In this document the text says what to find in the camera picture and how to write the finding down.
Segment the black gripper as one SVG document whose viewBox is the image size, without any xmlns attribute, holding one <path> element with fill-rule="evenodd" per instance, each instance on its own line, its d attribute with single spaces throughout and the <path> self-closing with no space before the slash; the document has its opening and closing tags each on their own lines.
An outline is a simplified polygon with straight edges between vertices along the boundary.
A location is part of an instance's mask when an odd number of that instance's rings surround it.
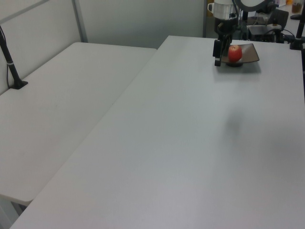
<svg viewBox="0 0 305 229">
<path fill-rule="evenodd" d="M 238 25 L 238 19 L 223 20 L 215 18 L 214 31 L 218 35 L 218 40 L 214 41 L 213 57 L 214 65 L 221 66 L 221 57 L 228 55 L 228 50 L 231 45 L 231 36 Z"/>
</svg>

